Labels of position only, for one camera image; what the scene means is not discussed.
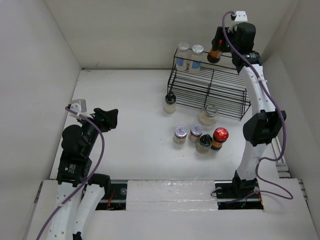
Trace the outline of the red lid dark sauce jar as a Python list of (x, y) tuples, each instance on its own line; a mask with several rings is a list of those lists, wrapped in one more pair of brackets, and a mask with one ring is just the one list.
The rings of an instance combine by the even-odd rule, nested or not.
[(221, 56), (222, 56), (222, 51), (221, 51), (221, 44), (223, 43), (222, 40), (218, 40), (218, 42), (213, 42), (212, 41), (212, 47), (210, 52), (207, 54), (207, 60), (212, 63), (216, 64), (220, 61)]

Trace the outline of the tall jar blue label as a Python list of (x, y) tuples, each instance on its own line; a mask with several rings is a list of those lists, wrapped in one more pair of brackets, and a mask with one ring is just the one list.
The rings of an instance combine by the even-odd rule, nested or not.
[(180, 42), (177, 46), (175, 65), (178, 71), (185, 71), (187, 69), (187, 59), (189, 58), (188, 42)]
[(189, 72), (197, 74), (200, 71), (203, 59), (204, 47), (200, 44), (195, 44), (191, 48)]

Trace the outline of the black cap white powder bottle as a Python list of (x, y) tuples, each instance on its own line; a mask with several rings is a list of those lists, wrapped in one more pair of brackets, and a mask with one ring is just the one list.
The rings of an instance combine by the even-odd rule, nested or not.
[(172, 114), (176, 111), (176, 96), (173, 92), (169, 92), (164, 98), (164, 111)]

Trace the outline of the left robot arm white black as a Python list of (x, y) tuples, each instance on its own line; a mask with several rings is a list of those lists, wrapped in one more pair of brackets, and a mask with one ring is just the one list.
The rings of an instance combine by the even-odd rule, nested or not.
[(62, 132), (56, 207), (43, 226), (48, 240), (82, 240), (100, 200), (112, 191), (110, 177), (91, 167), (90, 154), (97, 138), (117, 127), (118, 109), (95, 108), (93, 114), (85, 114), (70, 104), (66, 110), (79, 124)]

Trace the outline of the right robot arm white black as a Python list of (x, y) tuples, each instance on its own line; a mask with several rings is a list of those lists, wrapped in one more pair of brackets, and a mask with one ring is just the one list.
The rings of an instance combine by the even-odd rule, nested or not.
[(243, 125), (245, 148), (231, 183), (216, 185), (216, 196), (224, 204), (244, 202), (262, 193), (258, 187), (259, 166), (267, 146), (280, 131), (286, 132), (286, 112), (271, 97), (263, 76), (260, 54), (253, 50), (256, 27), (248, 22), (233, 27), (219, 26), (212, 51), (231, 53), (232, 63), (245, 84), (252, 107), (251, 118)]

